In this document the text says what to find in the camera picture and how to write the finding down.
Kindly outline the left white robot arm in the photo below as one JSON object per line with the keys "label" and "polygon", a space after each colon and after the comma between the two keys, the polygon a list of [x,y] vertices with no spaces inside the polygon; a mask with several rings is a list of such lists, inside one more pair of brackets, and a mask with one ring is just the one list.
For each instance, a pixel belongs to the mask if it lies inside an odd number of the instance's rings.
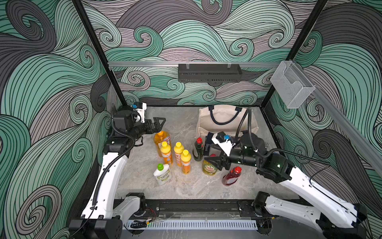
{"label": "left white robot arm", "polygon": [[154,117],[144,123],[132,117],[112,120],[112,132],[104,147],[102,167],[92,197],[79,219],[70,222],[71,239],[119,239],[129,218],[144,210],[144,195],[134,193],[114,206],[121,173],[136,141],[144,134],[160,132],[166,119]]}

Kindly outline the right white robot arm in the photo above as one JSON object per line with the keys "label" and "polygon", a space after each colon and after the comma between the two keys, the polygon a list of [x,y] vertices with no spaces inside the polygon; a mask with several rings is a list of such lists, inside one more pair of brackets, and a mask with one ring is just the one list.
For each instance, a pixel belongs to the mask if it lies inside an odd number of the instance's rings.
{"label": "right white robot arm", "polygon": [[253,202],[258,215],[297,221],[318,230],[327,239],[365,239],[368,236],[362,225],[367,218],[366,207],[349,203],[326,190],[278,153],[261,158],[234,148],[230,154],[222,152],[220,156],[206,157],[206,161],[219,170],[229,169],[233,163],[256,167],[257,174],[293,191],[307,202],[304,205],[259,192]]}

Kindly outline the orange bottle yellow cap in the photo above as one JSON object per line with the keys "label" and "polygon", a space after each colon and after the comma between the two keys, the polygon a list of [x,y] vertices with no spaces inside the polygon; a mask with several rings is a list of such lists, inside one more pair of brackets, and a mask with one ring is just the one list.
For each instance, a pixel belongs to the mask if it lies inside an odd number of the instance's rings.
{"label": "orange bottle yellow cap", "polygon": [[183,150],[181,154],[182,173],[188,174],[191,170],[191,154],[188,150]]}
{"label": "orange bottle yellow cap", "polygon": [[182,167],[181,155],[182,155],[184,149],[185,149],[184,146],[180,142],[177,142],[174,146],[176,164],[178,167]]}
{"label": "orange bottle yellow cap", "polygon": [[172,149],[171,149],[171,146],[166,141],[163,141],[161,143],[160,151],[161,151],[165,164],[172,165],[173,163]]}

